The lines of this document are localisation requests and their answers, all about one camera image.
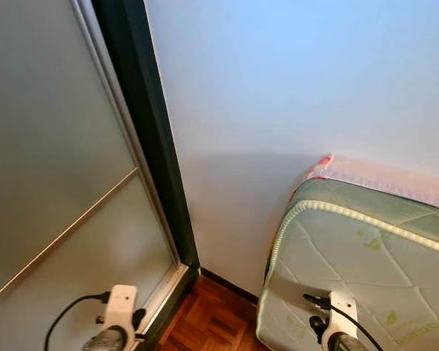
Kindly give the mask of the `frosted glass sliding door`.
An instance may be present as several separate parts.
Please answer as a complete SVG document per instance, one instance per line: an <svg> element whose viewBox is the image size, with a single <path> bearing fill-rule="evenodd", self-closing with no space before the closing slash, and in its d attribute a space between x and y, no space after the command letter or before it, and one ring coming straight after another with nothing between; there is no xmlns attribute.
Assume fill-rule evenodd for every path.
<svg viewBox="0 0 439 351"><path fill-rule="evenodd" d="M0 351L81 349L117 284L152 333L186 272L90 0L0 0Z"/></svg>

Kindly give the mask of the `dark door frame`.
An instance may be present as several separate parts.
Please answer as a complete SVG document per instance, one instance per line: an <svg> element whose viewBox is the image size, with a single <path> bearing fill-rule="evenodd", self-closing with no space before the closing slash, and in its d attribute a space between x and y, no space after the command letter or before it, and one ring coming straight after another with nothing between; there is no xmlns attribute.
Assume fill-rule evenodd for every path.
<svg viewBox="0 0 439 351"><path fill-rule="evenodd" d="M154 187L157 207L166 223L170 243L187 271L173 288L139 351L156 351L170 322L199 275L200 261L194 241L184 187L170 130L168 107L147 18L145 0L89 0L116 74L117 89L128 108L143 173Z"/></svg>

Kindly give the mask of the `pink plastic-wrapped mattress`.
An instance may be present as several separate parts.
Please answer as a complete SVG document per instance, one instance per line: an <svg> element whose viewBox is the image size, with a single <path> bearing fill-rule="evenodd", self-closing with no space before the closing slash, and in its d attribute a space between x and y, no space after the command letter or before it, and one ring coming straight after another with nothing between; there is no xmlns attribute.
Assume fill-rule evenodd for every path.
<svg viewBox="0 0 439 351"><path fill-rule="evenodd" d="M328 154L309 168L301 181L310 178L330 178L439 208L439 178L402 168Z"/></svg>

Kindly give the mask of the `dark wooden skirting board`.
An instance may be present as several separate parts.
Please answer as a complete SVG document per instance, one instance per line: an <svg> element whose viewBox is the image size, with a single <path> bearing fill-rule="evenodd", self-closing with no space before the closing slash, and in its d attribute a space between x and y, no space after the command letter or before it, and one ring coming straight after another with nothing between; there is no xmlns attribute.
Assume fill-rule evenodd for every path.
<svg viewBox="0 0 439 351"><path fill-rule="evenodd" d="M251 304L258 304L257 295L254 295L249 291L243 290L243 288L240 288L238 285L230 283L228 280L226 280L226 278L222 278L219 275L216 275L214 272L207 270L207 268L200 268L200 274L205 276L210 281L213 281L213 283L222 285L222 287L232 292L233 294L239 295L239 297L243 298L243 300L249 301L249 303Z"/></svg>

